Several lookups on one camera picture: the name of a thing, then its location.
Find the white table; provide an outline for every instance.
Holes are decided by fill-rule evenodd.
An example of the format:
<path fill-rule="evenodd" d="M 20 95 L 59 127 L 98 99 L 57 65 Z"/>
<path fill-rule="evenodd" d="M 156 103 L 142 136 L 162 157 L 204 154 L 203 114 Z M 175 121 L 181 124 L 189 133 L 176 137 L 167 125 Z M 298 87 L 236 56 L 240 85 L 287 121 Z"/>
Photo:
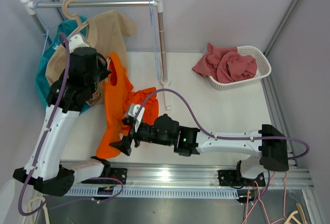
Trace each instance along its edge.
<path fill-rule="evenodd" d="M 167 53 L 168 72 L 171 88 L 178 91 L 188 101 L 201 125 L 209 131 L 240 132 L 261 129 L 262 124 L 270 124 L 270 117 L 260 82 L 245 87 L 218 91 L 207 78 L 195 73 L 191 68 L 203 54 Z M 155 72 L 153 53 L 131 52 L 128 76 L 134 90 L 150 87 L 161 88 Z M 184 103 L 172 95 L 172 110 L 165 112 L 163 93 L 157 95 L 159 115 L 167 113 L 183 126 L 196 127 Z M 74 124 L 62 154 L 62 160 L 85 160 L 95 155 L 96 149 L 106 129 L 104 105 L 95 105 L 83 113 Z M 234 166 L 248 155 L 236 153 L 209 153 L 183 157 L 173 152 L 173 147 L 141 142 L 130 157 L 120 154 L 109 161 Z"/>

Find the red towel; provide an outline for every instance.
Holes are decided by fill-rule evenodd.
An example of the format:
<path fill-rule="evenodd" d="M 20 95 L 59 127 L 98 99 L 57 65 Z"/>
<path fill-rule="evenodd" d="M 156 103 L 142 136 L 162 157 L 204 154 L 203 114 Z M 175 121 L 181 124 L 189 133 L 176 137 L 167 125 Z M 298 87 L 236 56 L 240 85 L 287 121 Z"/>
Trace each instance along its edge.
<path fill-rule="evenodd" d="M 192 68 L 202 76 L 212 76 L 220 83 L 230 83 L 251 79 L 257 73 L 255 58 L 239 55 L 237 47 L 216 48 L 208 43 L 207 51 Z"/>

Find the tan sweater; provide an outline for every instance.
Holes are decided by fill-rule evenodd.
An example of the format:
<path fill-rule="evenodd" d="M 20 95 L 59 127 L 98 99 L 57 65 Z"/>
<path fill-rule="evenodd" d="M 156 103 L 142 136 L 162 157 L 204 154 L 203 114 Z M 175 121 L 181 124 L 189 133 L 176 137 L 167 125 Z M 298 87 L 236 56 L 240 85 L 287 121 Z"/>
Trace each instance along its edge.
<path fill-rule="evenodd" d="M 128 58 L 124 38 L 132 36 L 136 31 L 136 24 L 121 12 L 110 10 L 88 19 L 86 41 L 98 53 L 107 57 L 110 53 L 117 53 L 122 65 L 128 70 Z M 48 62 L 46 79 L 50 85 L 58 80 L 67 61 L 65 48 L 60 45 Z M 103 84 L 100 82 L 90 105 L 104 103 Z"/>

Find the orange shirt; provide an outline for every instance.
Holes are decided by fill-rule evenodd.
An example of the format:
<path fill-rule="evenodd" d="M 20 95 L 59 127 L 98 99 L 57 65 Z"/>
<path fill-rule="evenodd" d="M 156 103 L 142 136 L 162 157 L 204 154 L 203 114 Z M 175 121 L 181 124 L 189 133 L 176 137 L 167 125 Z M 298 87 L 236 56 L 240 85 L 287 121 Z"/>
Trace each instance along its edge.
<path fill-rule="evenodd" d="M 108 57 L 111 59 L 108 69 L 112 73 L 108 77 L 108 81 L 103 82 L 107 129 L 96 150 L 96 156 L 101 159 L 116 157 L 121 153 L 118 149 L 110 147 L 109 144 L 119 142 L 120 133 L 128 134 L 129 127 L 122 122 L 126 110 L 131 103 L 142 104 L 145 98 L 156 90 L 156 88 L 149 88 L 132 92 L 133 85 L 126 76 L 126 70 L 121 65 L 118 55 L 111 53 Z M 144 107 L 143 121 L 152 125 L 159 112 L 156 95 L 152 96 Z"/>

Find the white laundry basket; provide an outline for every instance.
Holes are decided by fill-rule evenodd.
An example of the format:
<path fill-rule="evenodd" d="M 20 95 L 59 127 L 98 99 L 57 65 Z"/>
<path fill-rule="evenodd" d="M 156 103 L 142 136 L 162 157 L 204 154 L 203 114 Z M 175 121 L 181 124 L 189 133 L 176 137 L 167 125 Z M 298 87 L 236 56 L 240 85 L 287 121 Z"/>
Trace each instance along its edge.
<path fill-rule="evenodd" d="M 267 60 L 267 58 L 264 56 L 264 54 L 258 49 L 253 46 L 238 46 L 237 52 L 241 56 L 251 55 L 256 59 L 257 62 L 257 73 L 254 78 L 243 80 L 243 81 L 237 81 L 237 82 L 231 82 L 231 83 L 220 83 L 217 82 L 213 77 L 208 76 L 208 80 L 210 81 L 211 85 L 217 89 L 217 90 L 227 90 L 227 89 L 233 89 L 237 87 L 241 87 L 244 85 L 247 85 L 251 82 L 260 81 L 263 77 L 269 76 L 269 74 L 272 71 L 272 68 Z"/>

